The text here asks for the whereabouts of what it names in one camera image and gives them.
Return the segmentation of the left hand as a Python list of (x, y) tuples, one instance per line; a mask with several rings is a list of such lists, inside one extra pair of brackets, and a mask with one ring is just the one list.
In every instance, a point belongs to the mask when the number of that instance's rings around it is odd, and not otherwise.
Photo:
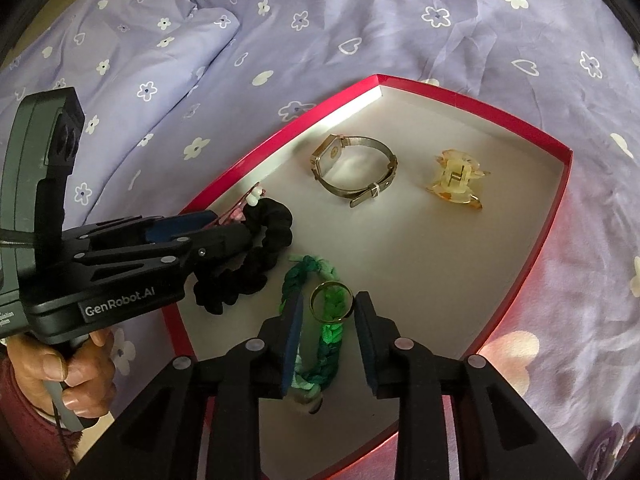
[(44, 383), (65, 382), (66, 408), (82, 418), (99, 418), (110, 410), (116, 394), (113, 344), (114, 335), (107, 328), (91, 333), (69, 361), (27, 334), (9, 337), (6, 350), (17, 387), (32, 406), (52, 415), (53, 402)]

